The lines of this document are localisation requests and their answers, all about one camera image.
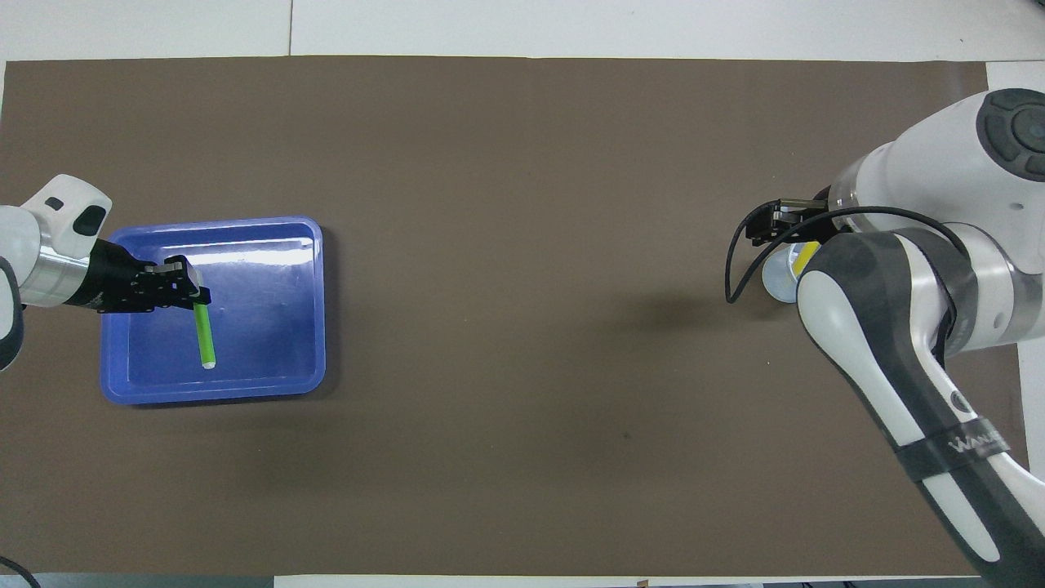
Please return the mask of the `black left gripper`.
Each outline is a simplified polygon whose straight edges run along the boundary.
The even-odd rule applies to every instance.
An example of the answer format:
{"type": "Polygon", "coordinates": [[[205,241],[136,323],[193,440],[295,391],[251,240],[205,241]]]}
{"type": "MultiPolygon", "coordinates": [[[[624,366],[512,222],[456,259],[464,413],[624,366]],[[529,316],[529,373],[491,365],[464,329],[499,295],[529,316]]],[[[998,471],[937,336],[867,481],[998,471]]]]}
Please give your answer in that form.
{"type": "Polygon", "coordinates": [[[156,308],[193,311],[211,304],[211,290],[185,256],[169,256],[159,265],[139,260],[126,248],[97,239],[88,257],[82,284],[63,302],[100,314],[146,313],[156,308]],[[143,273],[143,284],[137,286],[143,273]]]}

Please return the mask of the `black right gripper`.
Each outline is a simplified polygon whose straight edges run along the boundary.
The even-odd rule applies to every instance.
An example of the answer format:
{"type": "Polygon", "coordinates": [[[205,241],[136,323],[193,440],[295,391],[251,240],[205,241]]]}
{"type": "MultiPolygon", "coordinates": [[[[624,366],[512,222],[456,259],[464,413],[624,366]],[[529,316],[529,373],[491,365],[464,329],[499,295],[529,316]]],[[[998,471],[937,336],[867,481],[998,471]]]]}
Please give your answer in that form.
{"type": "MultiPolygon", "coordinates": [[[[831,212],[829,196],[831,186],[826,186],[812,198],[779,198],[775,206],[761,206],[744,220],[744,238],[751,246],[768,245],[805,216],[810,220],[831,212]]],[[[837,234],[835,220],[817,220],[803,230],[803,241],[826,243],[837,234]]]]}

